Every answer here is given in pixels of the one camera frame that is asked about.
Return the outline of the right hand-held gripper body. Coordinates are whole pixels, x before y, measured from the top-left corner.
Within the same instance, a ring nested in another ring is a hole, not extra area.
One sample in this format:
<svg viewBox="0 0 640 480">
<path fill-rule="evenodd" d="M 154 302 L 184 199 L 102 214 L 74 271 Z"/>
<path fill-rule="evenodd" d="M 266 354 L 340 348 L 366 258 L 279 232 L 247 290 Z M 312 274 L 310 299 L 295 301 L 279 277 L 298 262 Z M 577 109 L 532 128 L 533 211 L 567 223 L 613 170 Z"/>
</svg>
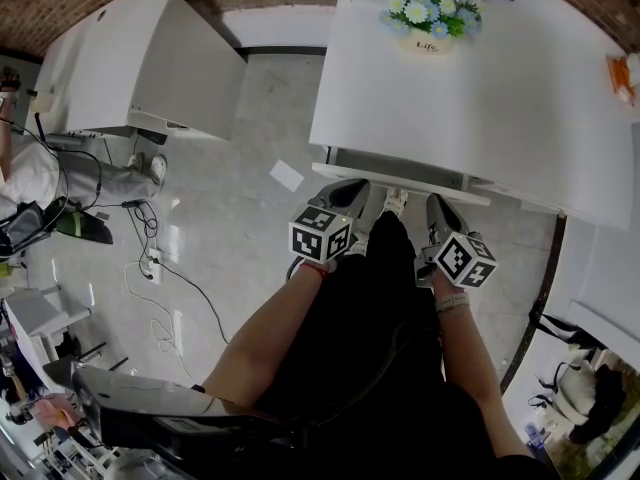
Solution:
<svg viewBox="0 0 640 480">
<path fill-rule="evenodd" d="M 427 246 L 414 261 L 416 283 L 431 287 L 432 275 L 441 271 L 456 287 L 483 286 L 498 268 L 479 232 L 471 231 L 462 215 L 442 196 L 426 200 Z"/>
</svg>

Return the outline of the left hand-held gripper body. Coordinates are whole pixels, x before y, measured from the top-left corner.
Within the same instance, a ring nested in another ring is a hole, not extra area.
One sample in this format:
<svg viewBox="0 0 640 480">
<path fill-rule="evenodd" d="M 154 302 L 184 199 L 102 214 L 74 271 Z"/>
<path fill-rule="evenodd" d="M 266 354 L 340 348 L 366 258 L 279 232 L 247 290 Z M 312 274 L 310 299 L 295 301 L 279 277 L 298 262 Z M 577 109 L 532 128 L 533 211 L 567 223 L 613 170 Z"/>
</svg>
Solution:
<svg viewBox="0 0 640 480">
<path fill-rule="evenodd" d="M 344 253 L 351 243 L 355 222 L 370 193 L 366 179 L 331 183 L 302 205 L 289 221 L 289 250 L 324 264 Z"/>
</svg>

